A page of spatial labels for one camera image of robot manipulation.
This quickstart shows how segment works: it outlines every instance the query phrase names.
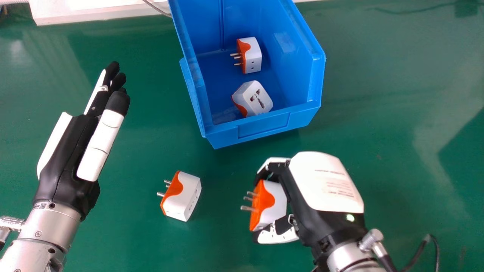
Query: storage bin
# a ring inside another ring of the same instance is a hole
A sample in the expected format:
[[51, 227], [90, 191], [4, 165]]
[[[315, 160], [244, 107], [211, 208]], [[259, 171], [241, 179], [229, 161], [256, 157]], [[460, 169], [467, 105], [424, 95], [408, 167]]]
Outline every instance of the storage bin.
[[[168, 0], [180, 60], [203, 137], [217, 149], [307, 126], [321, 107], [325, 54], [291, 0]], [[262, 70], [243, 74], [230, 56], [256, 37]], [[270, 112], [244, 118], [231, 95], [258, 80]]]

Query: black fingertip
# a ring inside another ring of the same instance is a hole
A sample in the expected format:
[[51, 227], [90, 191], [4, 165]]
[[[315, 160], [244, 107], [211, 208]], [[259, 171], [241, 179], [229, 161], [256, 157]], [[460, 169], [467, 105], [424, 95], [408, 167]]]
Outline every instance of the black fingertip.
[[119, 73], [120, 64], [117, 61], [111, 62], [106, 68], [106, 76], [104, 77], [103, 85], [110, 85], [111, 80]]
[[130, 102], [131, 98], [129, 95], [121, 91], [115, 91], [109, 98], [105, 109], [109, 109], [126, 116]]
[[117, 74], [111, 81], [110, 92], [119, 90], [126, 83], [126, 75], [124, 73]]

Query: green table surface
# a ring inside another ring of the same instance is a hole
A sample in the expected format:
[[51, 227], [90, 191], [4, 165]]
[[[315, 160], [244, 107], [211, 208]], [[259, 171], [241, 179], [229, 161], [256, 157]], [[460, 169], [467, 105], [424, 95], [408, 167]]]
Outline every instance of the green table surface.
[[[66, 272], [310, 271], [299, 242], [253, 244], [239, 210], [266, 158], [306, 150], [342, 160], [397, 267], [430, 232], [442, 271], [484, 271], [484, 18], [442, 3], [298, 4], [327, 54], [323, 106], [305, 128], [220, 150], [200, 136], [171, 19], [37, 27], [12, 6], [0, 20], [0, 215], [29, 214], [60, 113], [82, 113], [117, 60], [130, 112]], [[202, 180], [188, 223], [164, 217], [156, 196], [177, 170]], [[413, 271], [433, 264], [431, 245]]]

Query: robotic arm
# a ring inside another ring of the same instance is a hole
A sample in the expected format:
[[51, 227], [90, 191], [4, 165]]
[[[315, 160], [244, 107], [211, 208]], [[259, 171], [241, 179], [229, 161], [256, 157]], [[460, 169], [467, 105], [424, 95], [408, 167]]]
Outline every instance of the robotic arm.
[[[271, 188], [274, 184], [284, 193], [277, 194]], [[257, 172], [255, 186], [254, 192], [248, 192], [252, 197], [244, 198], [252, 201], [252, 206], [241, 209], [251, 211], [251, 221], [254, 217], [258, 222], [267, 222], [271, 217], [278, 219], [251, 228], [254, 242], [299, 239], [311, 248], [317, 265], [315, 271], [397, 271], [381, 243], [382, 233], [366, 229], [363, 200], [338, 158], [320, 152], [269, 158]], [[271, 197], [272, 206], [264, 209], [270, 205], [263, 203]], [[283, 202], [290, 204], [293, 214], [286, 215]], [[283, 214], [275, 210], [277, 205], [282, 207]]]
[[114, 61], [101, 72], [84, 114], [61, 114], [37, 165], [28, 218], [0, 217], [0, 250], [11, 231], [20, 232], [0, 271], [62, 272], [77, 228], [96, 204], [97, 179], [130, 104], [119, 70]]

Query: white corrugated tube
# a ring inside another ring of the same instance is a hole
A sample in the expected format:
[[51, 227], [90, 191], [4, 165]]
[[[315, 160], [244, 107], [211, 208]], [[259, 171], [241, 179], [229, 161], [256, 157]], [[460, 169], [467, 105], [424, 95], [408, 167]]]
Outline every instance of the white corrugated tube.
[[19, 3], [28, 3], [29, 0], [0, 0], [1, 5], [9, 5], [9, 4], [19, 4]]

